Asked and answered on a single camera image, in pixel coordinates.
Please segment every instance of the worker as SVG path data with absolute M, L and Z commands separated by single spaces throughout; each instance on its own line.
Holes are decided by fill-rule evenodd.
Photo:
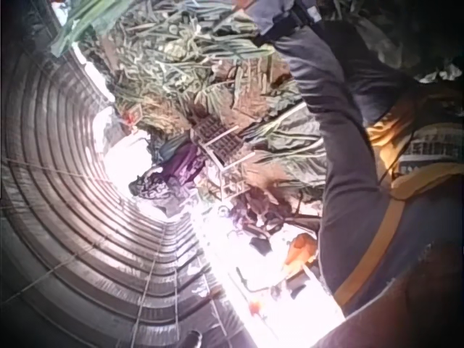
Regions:
M 353 27 L 322 20 L 316 0 L 250 4 L 246 13 L 260 30 L 257 43 L 274 45 L 286 60 L 320 124 L 327 156 L 320 268 L 345 315 L 362 318 L 356 326 L 369 321 L 369 315 L 388 312 L 385 306 L 394 308 L 390 299 L 401 307 L 398 301 L 404 297 L 385 296 L 392 289 L 409 291 L 408 286 L 397 286 L 404 277 L 421 278 L 414 270 L 430 246 L 442 256 L 432 257 L 431 263 L 438 263 L 434 270 L 443 279 L 454 277 L 452 286 L 444 281 L 441 288 L 435 277 L 433 283 L 418 281 L 417 291 L 408 292 L 417 294 L 408 301 L 428 320 L 404 326 L 392 320 L 405 320 L 409 312 L 390 320 L 376 318 L 371 323 L 388 327 L 383 335 L 372 334 L 373 326 L 358 327 L 356 339 L 364 341 L 351 342 L 354 326 L 342 326 L 342 332 L 334 331 L 335 338 L 317 347 L 448 347 L 423 343 L 436 343 L 434 339 L 451 327 L 443 323 L 462 320 L 462 311 L 447 311 L 462 309 L 459 296 L 448 296 L 459 294 L 462 270 L 464 141 L 456 111 L 462 112 L 460 95 L 422 86 L 382 64 Z M 385 175 L 377 173 L 372 146 L 391 176 L 389 189 L 381 185 Z M 446 271 L 440 265 L 447 263 L 440 259 L 447 257 L 461 262 Z M 439 296 L 441 307 L 422 302 L 431 300 L 430 294 Z M 382 310 L 372 310 L 376 305 Z

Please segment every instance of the person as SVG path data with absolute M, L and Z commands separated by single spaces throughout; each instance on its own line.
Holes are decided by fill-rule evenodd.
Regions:
M 190 197 L 195 187 L 194 179 L 202 171 L 205 161 L 200 148 L 189 140 L 185 141 L 168 161 L 150 168 L 131 182 L 129 191 L 133 196 L 153 201 L 172 216 Z
M 269 38 L 274 22 L 289 18 L 297 6 L 312 15 L 309 25 Z M 462 97 L 382 64 L 351 25 L 320 20 L 317 8 L 315 0 L 257 0 L 246 6 L 262 38 L 268 36 L 286 60 L 326 147 L 320 269 L 344 314 L 357 319 L 349 316 L 345 323 L 355 324 L 341 326 L 316 346 L 445 347 L 433 344 L 462 323 L 462 310 L 450 309 L 462 309 L 456 296 L 463 242 L 464 132 L 457 116 Z M 391 176 L 389 189 L 381 185 L 385 175 L 377 173 L 372 145 Z M 433 283 L 418 281 L 416 292 L 407 293 L 420 310 L 413 315 L 403 308 L 401 315 L 382 318 L 382 310 L 404 303 L 409 288 L 395 284 L 408 272 L 421 279 L 415 266 L 431 245 L 441 256 L 431 263 L 439 276 Z M 451 262 L 441 263 L 450 255 L 457 260 L 451 269 L 443 266 Z M 402 296 L 387 296 L 392 289 Z M 434 296 L 443 306 L 428 302 Z M 428 321 L 421 323 L 420 316 Z M 376 326 L 359 327 L 369 320 Z M 350 336 L 355 326 L 357 334 Z

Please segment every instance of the bright light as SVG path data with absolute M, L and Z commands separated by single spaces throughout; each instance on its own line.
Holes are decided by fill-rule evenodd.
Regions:
M 213 209 L 206 220 L 195 219 L 195 226 L 201 231 L 198 237 L 212 271 L 259 348 L 311 347 L 344 321 L 339 306 L 314 276 L 306 282 L 306 288 L 296 299 L 289 295 L 283 295 L 277 301 L 266 297 L 263 308 L 265 319 L 253 317 L 249 311 L 249 300 L 256 298 L 256 294 L 245 289 L 236 268 L 239 267 L 243 276 L 250 280 L 249 288 L 267 286 L 278 275 L 286 257 L 286 240 L 292 239 L 301 230 L 290 228 L 280 237 L 273 237 L 273 252 L 263 257 L 248 245 L 249 237 L 234 236 L 234 233 L 228 237 L 228 232 L 234 230 L 231 221 L 216 216 L 215 212 Z

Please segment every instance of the dark object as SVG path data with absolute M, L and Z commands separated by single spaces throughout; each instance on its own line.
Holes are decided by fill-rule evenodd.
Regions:
M 189 331 L 187 337 L 178 345 L 178 348 L 200 348 L 203 335 L 196 331 Z
M 302 292 L 302 290 L 305 288 L 306 286 L 305 285 L 301 285 L 299 286 L 298 288 L 296 288 L 295 290 L 293 290 L 290 294 L 290 297 L 292 299 L 296 299 L 297 296 L 299 295 L 300 292 Z
M 268 239 L 261 239 L 253 237 L 249 245 L 254 247 L 262 256 L 266 256 L 273 251 Z
M 258 35 L 253 43 L 261 47 L 267 42 L 291 35 L 295 29 L 313 25 L 322 19 L 316 7 L 316 0 L 295 0 L 293 7 L 273 19 L 274 25 Z

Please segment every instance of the yellow safety harness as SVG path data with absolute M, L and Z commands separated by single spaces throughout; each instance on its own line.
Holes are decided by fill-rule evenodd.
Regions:
M 416 106 L 421 108 L 429 99 L 447 99 L 455 96 L 455 94 L 450 93 L 450 90 L 436 89 L 435 91 L 440 93 L 429 93 L 425 98 L 419 98 L 419 101 L 416 99 Z M 371 143 L 380 149 L 380 158 L 386 168 L 393 167 L 394 159 L 407 146 L 413 118 L 411 108 L 407 107 L 407 98 L 403 98 L 386 117 L 368 129 Z M 426 127 L 447 126 L 454 127 L 454 125 L 444 123 Z M 454 175 L 464 175 L 464 164 L 436 163 L 417 169 L 393 181 L 390 203 L 376 235 L 355 269 L 333 295 L 341 308 L 345 307 L 361 290 L 384 257 L 397 231 L 407 199 L 438 186 Z

